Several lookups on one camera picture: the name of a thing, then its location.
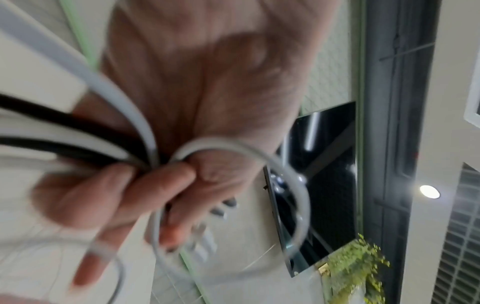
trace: recessed light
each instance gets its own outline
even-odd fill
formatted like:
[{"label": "recessed light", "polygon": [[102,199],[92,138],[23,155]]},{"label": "recessed light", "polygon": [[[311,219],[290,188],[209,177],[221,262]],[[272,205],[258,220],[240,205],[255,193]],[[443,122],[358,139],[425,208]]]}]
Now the recessed light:
[{"label": "recessed light", "polygon": [[429,185],[420,186],[420,192],[431,199],[437,199],[440,197],[440,192],[435,187]]}]

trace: human hand holding cables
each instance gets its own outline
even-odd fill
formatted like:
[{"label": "human hand holding cables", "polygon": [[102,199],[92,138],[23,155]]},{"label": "human hand holding cables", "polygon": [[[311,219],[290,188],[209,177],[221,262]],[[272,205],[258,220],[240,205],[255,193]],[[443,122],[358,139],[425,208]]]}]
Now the human hand holding cables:
[{"label": "human hand holding cables", "polygon": [[[297,116],[302,89],[337,2],[159,0],[119,4],[101,71],[140,108],[161,153],[206,136],[235,138],[273,153]],[[135,135],[94,93],[76,116]],[[33,192],[48,218],[74,228],[102,227],[98,240],[119,248],[136,219],[171,203],[159,243],[175,248],[218,202],[249,185],[253,160],[205,151],[138,177],[114,164],[86,180],[46,177]],[[106,264],[87,255],[75,285],[95,282]]]}]

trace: vent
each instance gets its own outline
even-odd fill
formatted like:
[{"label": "vent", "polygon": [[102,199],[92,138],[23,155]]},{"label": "vent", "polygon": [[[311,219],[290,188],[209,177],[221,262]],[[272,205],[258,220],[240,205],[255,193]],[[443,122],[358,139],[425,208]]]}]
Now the vent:
[{"label": "vent", "polygon": [[480,304],[480,172],[464,164],[432,304]]}]

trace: green plant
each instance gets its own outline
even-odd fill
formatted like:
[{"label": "green plant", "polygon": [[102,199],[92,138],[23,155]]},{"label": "green plant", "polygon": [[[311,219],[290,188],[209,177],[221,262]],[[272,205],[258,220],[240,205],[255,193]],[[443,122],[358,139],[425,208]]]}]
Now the green plant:
[{"label": "green plant", "polygon": [[380,265],[390,266],[380,247],[371,245],[359,234],[328,258],[333,298],[329,304],[345,304],[357,288],[365,287],[367,304],[385,304],[382,282],[378,279]]}]

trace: green edge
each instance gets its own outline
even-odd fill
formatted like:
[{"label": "green edge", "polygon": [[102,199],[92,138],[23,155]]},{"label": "green edge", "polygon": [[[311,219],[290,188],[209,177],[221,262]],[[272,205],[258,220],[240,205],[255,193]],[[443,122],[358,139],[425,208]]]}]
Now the green edge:
[{"label": "green edge", "polygon": [[[77,15],[77,12],[75,11],[75,8],[72,4],[72,0],[58,0],[63,11],[65,12],[65,15],[68,19],[68,22],[70,24],[71,30],[73,34],[75,35],[78,44],[80,45],[81,51],[83,55],[85,56],[88,65],[92,69],[97,68],[97,60],[94,57],[93,53],[93,48],[89,43],[89,40],[87,36],[85,35],[82,27],[82,23],[80,21],[79,16]],[[188,269],[190,273],[194,273],[194,269],[192,266],[192,262],[190,261],[189,257],[184,253],[180,253],[180,257],[185,264],[185,267]],[[203,286],[196,284],[198,290],[200,291],[200,294],[202,295],[202,299],[205,302],[205,304],[212,304],[208,298],[206,297],[206,292]]]},{"label": "green edge", "polygon": [[97,68],[97,60],[94,57],[93,48],[89,43],[89,40],[83,30],[82,23],[80,21],[80,17],[78,16],[75,7],[72,3],[72,0],[58,0],[60,3],[61,8],[65,12],[65,16],[68,19],[68,23],[71,27],[73,34],[80,45],[80,49],[83,55],[88,62],[88,65],[92,69]]},{"label": "green edge", "polygon": [[360,67],[358,70],[358,102],[356,103],[356,160],[357,160],[357,232],[364,232],[364,105],[365,105],[365,39],[367,24],[367,2],[360,0]]}]

